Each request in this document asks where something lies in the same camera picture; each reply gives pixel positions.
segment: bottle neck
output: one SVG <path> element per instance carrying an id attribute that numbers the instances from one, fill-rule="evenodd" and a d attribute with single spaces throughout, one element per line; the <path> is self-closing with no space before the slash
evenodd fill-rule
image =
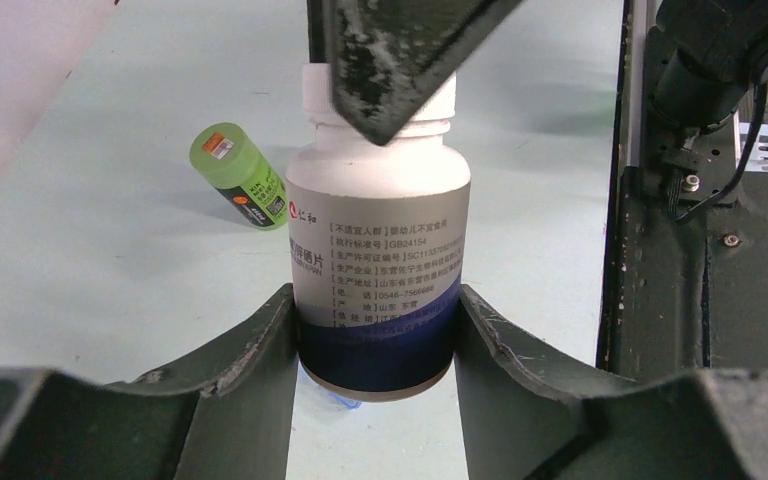
<path id="1" fill-rule="evenodd" d="M 443 145 L 443 134 L 449 131 L 448 120 L 426 122 L 411 122 L 386 147 L 379 147 L 365 139 L 348 123 L 335 125 L 336 122 L 319 123 L 316 125 L 316 147 L 320 150 L 335 150 L 338 148 L 402 148 L 427 147 Z"/>

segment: green cylindrical bottle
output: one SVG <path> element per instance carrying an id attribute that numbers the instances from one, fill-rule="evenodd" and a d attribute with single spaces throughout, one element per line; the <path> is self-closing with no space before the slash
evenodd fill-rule
<path id="1" fill-rule="evenodd" d="M 257 228 L 287 223 L 284 182 L 242 128 L 218 123 L 190 147 L 190 163 Z"/>

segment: orange sticker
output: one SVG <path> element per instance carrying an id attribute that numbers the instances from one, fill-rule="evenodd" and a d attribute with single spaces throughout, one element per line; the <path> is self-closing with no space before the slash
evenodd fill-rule
<path id="1" fill-rule="evenodd" d="M 223 137 L 221 133 L 216 132 L 207 139 L 204 145 L 201 146 L 201 149 L 212 154 L 213 151 L 216 150 L 216 147 L 222 143 L 222 140 L 225 140 L 225 137 Z"/>

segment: barcode sticker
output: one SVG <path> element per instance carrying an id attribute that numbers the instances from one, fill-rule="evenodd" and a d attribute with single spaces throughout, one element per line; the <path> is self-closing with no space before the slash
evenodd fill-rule
<path id="1" fill-rule="evenodd" d="M 222 158 L 234 147 L 234 142 L 216 132 L 207 139 L 201 149 L 222 160 Z"/>

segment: pill bottle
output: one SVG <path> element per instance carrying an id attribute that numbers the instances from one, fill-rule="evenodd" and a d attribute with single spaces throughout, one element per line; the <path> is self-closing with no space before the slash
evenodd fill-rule
<path id="1" fill-rule="evenodd" d="M 284 182 L 239 126 L 218 123 L 201 132 L 190 163 L 253 226 L 272 230 L 287 223 Z"/>
<path id="2" fill-rule="evenodd" d="M 470 188 L 443 145 L 455 78 L 378 147 L 334 111 L 327 64 L 302 77 L 315 141 L 286 174 L 302 365 L 347 398 L 415 395 L 454 350 Z"/>

